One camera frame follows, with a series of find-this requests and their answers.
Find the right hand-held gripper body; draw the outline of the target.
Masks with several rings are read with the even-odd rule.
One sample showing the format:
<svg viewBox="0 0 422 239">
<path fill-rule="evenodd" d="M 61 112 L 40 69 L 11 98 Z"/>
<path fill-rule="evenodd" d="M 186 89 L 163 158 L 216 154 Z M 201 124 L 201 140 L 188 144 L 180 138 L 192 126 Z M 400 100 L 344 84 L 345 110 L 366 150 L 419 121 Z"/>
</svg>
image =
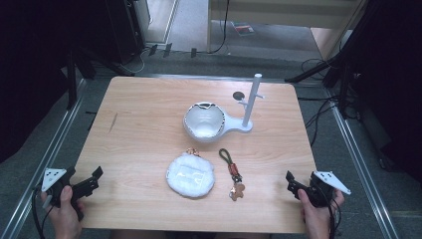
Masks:
<svg viewBox="0 0 422 239">
<path fill-rule="evenodd" d="M 332 200 L 332 194 L 336 189 L 347 195 L 351 194 L 351 190 L 332 171 L 313 171 L 310 185 L 305 186 L 297 182 L 297 189 L 302 189 L 306 192 L 314 207 L 328 207 Z"/>
</svg>

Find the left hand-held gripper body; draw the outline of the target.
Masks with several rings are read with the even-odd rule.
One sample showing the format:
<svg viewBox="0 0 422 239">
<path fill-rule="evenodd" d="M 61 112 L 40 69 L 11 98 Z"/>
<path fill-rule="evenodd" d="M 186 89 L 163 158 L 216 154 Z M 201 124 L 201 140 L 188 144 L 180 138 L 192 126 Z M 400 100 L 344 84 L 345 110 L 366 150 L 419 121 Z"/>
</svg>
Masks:
<svg viewBox="0 0 422 239">
<path fill-rule="evenodd" d="M 79 220 L 82 220 L 84 218 L 84 213 L 78 206 L 78 200 L 80 198 L 90 196 L 84 195 L 84 186 L 88 181 L 95 178 L 91 176 L 88 179 L 72 185 L 70 180 L 75 173 L 76 170 L 73 166 L 69 167 L 68 169 L 47 168 L 45 170 L 41 191 L 47 193 L 47 198 L 43 204 L 43 207 L 46 208 L 48 205 L 60 207 L 60 196 L 62 189 L 69 185 L 73 190 L 73 197 L 71 199 L 72 206 L 75 208 Z"/>
</svg>

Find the person's right hand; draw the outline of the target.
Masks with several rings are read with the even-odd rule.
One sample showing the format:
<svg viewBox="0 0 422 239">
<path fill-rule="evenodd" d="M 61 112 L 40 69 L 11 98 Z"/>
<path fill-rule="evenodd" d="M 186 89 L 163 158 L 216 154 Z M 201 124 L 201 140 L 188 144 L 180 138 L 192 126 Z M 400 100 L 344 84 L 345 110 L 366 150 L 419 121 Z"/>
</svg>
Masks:
<svg viewBox="0 0 422 239">
<path fill-rule="evenodd" d="M 306 192 L 298 190 L 298 196 L 302 204 L 302 217 L 306 225 L 306 233 L 309 239 L 330 239 L 331 219 L 338 207 L 344 202 L 344 196 L 338 189 L 334 191 L 331 207 L 314 207 Z"/>
</svg>

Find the person's left hand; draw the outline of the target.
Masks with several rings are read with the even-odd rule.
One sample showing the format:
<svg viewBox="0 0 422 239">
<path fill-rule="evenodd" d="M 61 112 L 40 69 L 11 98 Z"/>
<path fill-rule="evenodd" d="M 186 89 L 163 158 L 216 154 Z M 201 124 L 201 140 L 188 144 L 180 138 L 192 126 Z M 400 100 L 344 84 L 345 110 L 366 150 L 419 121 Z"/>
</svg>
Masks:
<svg viewBox="0 0 422 239">
<path fill-rule="evenodd" d="M 46 211 L 53 225 L 55 239 L 80 239 L 82 234 L 82 224 L 78 214 L 72 206 L 72 187 L 67 185 L 62 189 L 60 202 L 61 206 L 48 205 Z"/>
</svg>

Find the white fluffy coin purse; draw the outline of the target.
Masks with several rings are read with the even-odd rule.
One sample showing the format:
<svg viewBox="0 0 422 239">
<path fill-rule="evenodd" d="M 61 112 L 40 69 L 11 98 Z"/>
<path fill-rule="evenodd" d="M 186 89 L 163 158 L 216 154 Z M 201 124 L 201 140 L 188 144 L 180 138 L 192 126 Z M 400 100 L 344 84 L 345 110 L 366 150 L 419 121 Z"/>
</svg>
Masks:
<svg viewBox="0 0 422 239">
<path fill-rule="evenodd" d="M 188 198 L 206 196 L 215 183 L 214 165 L 196 148 L 188 148 L 172 160 L 165 176 L 172 190 Z"/>
</svg>

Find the black metal stand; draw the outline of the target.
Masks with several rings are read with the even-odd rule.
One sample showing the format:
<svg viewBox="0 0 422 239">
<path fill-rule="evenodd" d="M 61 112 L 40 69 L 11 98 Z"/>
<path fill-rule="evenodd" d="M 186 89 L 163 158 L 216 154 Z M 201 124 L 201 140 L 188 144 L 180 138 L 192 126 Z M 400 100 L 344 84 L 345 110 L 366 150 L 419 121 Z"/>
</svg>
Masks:
<svg viewBox="0 0 422 239">
<path fill-rule="evenodd" d="M 111 61 L 108 61 L 106 58 L 100 56 L 99 54 L 90 51 L 82 47 L 71 47 L 68 50 L 67 54 L 67 82 L 68 82 L 68 105 L 67 110 L 70 110 L 77 101 L 77 82 L 76 82 L 76 69 L 79 69 L 80 72 L 92 78 L 96 71 L 91 64 L 90 60 L 95 60 L 106 68 L 117 73 L 119 76 L 133 76 L 129 70 L 123 70 L 122 68 L 114 65 Z"/>
<path fill-rule="evenodd" d="M 337 54 L 328 60 L 318 60 L 318 64 L 316 64 L 313 68 L 304 71 L 293 78 L 285 79 L 285 82 L 293 84 L 299 83 L 307 78 L 312 77 L 317 73 L 320 73 L 325 69 L 327 69 L 327 72 L 322 78 L 322 84 L 325 88 L 328 89 L 339 85 L 337 107 L 341 116 L 344 119 L 347 119 L 347 92 L 352 77 L 352 72 L 350 69 L 350 65 L 342 58 L 340 54 Z"/>
</svg>

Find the white bowl with peg stand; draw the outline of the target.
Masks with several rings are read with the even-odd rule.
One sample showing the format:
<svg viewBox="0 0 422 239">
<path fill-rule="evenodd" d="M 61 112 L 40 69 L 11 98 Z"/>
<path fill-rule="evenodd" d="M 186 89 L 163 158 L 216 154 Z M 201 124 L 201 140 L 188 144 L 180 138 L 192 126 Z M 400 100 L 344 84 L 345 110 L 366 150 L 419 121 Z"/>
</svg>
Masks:
<svg viewBox="0 0 422 239">
<path fill-rule="evenodd" d="M 257 73 L 248 99 L 237 101 L 244 108 L 244 115 L 240 119 L 231 117 L 214 103 L 200 102 L 192 105 L 183 118 L 186 132 L 199 142 L 216 141 L 229 131 L 250 132 L 253 128 L 251 115 L 255 100 L 264 98 L 258 94 L 262 78 L 263 75 Z"/>
</svg>

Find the black curtain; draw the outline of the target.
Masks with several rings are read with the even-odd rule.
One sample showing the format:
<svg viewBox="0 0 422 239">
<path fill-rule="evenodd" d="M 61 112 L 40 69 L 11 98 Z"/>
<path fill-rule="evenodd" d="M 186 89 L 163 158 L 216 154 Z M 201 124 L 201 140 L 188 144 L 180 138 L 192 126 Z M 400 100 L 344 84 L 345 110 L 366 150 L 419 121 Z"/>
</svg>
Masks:
<svg viewBox="0 0 422 239">
<path fill-rule="evenodd" d="M 69 61 L 95 75 L 82 46 L 99 11 L 99 0 L 0 0 L 0 163 L 71 87 Z"/>
<path fill-rule="evenodd" d="M 335 64 L 324 84 L 357 92 L 378 150 L 422 183 L 422 0 L 368 0 Z"/>
</svg>

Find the black cabinet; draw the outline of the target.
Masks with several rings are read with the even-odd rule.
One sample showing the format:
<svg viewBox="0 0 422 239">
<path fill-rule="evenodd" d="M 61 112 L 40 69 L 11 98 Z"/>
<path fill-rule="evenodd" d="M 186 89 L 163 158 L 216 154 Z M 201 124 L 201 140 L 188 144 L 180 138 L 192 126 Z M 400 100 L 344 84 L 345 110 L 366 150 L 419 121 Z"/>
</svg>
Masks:
<svg viewBox="0 0 422 239">
<path fill-rule="evenodd" d="M 105 0 L 116 42 L 117 61 L 128 63 L 144 47 L 141 28 L 136 15 L 136 0 Z"/>
</svg>

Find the red booklet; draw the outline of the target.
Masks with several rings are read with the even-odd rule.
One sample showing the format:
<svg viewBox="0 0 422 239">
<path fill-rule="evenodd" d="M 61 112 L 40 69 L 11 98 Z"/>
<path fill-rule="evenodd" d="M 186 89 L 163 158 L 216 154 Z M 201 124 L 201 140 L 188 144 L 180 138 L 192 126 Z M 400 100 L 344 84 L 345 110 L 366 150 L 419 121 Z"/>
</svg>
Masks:
<svg viewBox="0 0 422 239">
<path fill-rule="evenodd" d="M 255 34 L 254 29 L 251 25 L 245 22 L 233 22 L 232 26 L 234 27 L 235 31 L 238 33 L 239 36 L 251 36 Z"/>
</svg>

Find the beige furniture panel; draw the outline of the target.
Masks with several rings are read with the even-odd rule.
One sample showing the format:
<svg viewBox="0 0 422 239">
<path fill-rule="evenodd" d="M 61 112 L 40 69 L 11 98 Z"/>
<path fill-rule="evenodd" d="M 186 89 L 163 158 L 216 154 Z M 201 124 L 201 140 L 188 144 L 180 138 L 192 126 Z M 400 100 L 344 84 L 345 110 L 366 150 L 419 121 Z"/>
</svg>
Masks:
<svg viewBox="0 0 422 239">
<path fill-rule="evenodd" d="M 326 60 L 337 53 L 345 33 L 359 20 L 368 0 L 208 0 L 207 50 L 211 51 L 211 21 L 309 27 L 320 55 Z"/>
</svg>

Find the metal frame rail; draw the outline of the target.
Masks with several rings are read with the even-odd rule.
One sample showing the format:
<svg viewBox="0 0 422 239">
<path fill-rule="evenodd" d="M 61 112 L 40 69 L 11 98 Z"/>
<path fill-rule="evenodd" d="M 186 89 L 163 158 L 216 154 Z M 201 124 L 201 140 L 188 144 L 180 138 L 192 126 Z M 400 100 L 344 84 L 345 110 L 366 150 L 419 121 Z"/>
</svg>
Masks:
<svg viewBox="0 0 422 239">
<path fill-rule="evenodd" d="M 67 107 L 67 97 L 59 99 L 18 152 L 0 163 L 0 239 L 38 236 L 31 216 L 33 188 L 46 168 L 77 162 L 97 111 L 97 95 L 96 83 L 81 79 L 74 106 Z"/>
<path fill-rule="evenodd" d="M 343 140 L 353 161 L 355 170 L 369 201 L 372 213 L 377 221 L 384 239 L 400 239 L 384 200 L 367 167 L 364 156 L 352 133 L 350 125 L 340 113 L 339 105 L 333 103 L 333 115 L 342 134 Z"/>
</svg>

